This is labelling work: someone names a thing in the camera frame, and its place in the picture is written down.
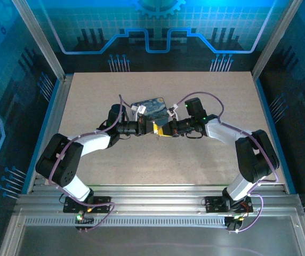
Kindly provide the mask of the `black controller box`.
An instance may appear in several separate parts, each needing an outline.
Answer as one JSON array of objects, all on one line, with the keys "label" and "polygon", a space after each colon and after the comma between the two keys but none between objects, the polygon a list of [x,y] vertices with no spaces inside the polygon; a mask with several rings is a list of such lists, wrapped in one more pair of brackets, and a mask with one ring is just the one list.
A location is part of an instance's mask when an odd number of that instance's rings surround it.
[{"label": "black controller box", "polygon": [[81,233],[82,231],[87,232],[94,225],[94,217],[86,216],[84,213],[78,213],[75,217],[75,228]]},{"label": "black controller box", "polygon": [[243,217],[225,217],[224,224],[226,225],[226,229],[228,231],[236,231],[240,230],[243,220]]}]

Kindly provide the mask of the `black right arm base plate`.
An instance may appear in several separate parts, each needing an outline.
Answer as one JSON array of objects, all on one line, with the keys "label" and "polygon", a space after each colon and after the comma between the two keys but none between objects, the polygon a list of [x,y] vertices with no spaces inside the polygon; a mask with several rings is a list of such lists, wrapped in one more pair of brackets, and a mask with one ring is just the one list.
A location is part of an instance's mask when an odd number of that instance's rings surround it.
[{"label": "black right arm base plate", "polygon": [[252,213],[253,204],[250,197],[246,196],[238,201],[233,201],[225,196],[206,196],[202,205],[206,213]]}]

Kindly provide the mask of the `starry night printed tin box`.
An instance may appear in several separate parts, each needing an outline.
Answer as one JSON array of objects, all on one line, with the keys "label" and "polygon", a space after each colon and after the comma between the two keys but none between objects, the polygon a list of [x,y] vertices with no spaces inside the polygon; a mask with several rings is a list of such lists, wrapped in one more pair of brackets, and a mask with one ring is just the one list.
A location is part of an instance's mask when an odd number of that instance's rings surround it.
[{"label": "starry night printed tin box", "polygon": [[167,107],[162,97],[134,102],[130,107],[132,105],[146,106],[146,111],[143,116],[150,122],[155,121],[158,126],[163,126],[168,122],[169,114],[167,113]]}]

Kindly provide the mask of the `grey metal floor panel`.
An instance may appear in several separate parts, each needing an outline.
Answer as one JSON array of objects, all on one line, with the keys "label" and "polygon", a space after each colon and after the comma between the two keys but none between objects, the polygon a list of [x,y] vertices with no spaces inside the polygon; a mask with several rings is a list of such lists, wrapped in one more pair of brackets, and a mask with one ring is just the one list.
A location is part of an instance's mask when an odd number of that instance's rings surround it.
[{"label": "grey metal floor panel", "polygon": [[19,216],[0,256],[305,256],[305,218],[264,214],[241,233],[202,227],[74,227],[31,225]]}]

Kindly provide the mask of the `black right controller box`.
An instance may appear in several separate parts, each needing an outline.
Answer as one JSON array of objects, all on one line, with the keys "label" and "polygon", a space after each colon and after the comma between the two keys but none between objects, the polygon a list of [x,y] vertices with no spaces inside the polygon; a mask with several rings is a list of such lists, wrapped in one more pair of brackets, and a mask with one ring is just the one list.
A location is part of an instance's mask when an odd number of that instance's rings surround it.
[{"label": "black right controller box", "polygon": [[226,225],[226,229],[228,231],[236,231],[240,230],[243,220],[243,217],[225,217],[224,224]]}]

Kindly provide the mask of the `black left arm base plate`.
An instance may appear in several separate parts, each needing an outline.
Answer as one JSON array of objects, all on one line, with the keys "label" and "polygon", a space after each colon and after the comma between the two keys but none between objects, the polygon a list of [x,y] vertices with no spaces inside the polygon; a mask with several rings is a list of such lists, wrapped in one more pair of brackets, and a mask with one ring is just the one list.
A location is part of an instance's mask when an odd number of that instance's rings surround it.
[{"label": "black left arm base plate", "polygon": [[[90,211],[91,213],[108,213],[110,211],[110,202],[110,196],[91,196],[85,203],[98,205]],[[86,213],[90,208],[90,206],[82,205],[67,197],[65,198],[62,211],[63,213]]]}]

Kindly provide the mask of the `black left controller box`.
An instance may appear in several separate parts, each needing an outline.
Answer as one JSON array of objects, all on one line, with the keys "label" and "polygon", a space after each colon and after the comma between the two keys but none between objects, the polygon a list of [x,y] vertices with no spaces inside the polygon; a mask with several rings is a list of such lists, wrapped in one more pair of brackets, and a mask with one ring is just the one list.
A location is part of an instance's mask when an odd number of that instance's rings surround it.
[{"label": "black left controller box", "polygon": [[94,225],[94,217],[86,216],[84,213],[78,213],[75,217],[75,228],[81,233],[82,231],[87,232]]}]

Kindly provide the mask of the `aluminium frame post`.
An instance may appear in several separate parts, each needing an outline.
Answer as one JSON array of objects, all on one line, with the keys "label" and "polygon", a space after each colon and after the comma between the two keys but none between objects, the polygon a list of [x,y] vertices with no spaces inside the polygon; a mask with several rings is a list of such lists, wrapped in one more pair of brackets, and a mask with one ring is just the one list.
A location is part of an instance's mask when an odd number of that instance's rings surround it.
[{"label": "aluminium frame post", "polygon": [[17,11],[19,12],[22,20],[26,24],[28,30],[30,31],[33,39],[35,40],[36,44],[41,50],[47,63],[51,67],[56,78],[60,82],[64,82],[66,78],[66,74],[63,71],[60,62],[53,51],[53,48],[49,44],[42,28],[40,27],[27,1],[26,0],[11,0],[11,1],[14,4]]},{"label": "aluminium frame post", "polygon": [[287,7],[285,8],[278,24],[275,26],[265,48],[261,52],[261,55],[259,56],[251,72],[252,78],[255,82],[264,70],[278,43],[283,38],[286,30],[288,29],[289,24],[297,13],[302,1],[303,0],[288,0]]}]

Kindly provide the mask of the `aluminium mounting rail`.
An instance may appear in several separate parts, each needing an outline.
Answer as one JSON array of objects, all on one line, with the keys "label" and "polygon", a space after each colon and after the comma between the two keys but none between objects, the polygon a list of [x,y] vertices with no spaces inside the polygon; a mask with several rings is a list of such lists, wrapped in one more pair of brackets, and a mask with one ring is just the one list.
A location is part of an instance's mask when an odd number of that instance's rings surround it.
[{"label": "aluminium mounting rail", "polygon": [[[116,215],[205,215],[203,198],[220,196],[223,186],[209,185],[99,185],[97,196],[110,196]],[[298,195],[287,194],[283,185],[262,185],[254,193],[263,199],[263,216],[302,212]],[[30,194],[19,196],[14,211],[22,215],[61,215],[61,192],[54,186],[35,185]]]}]

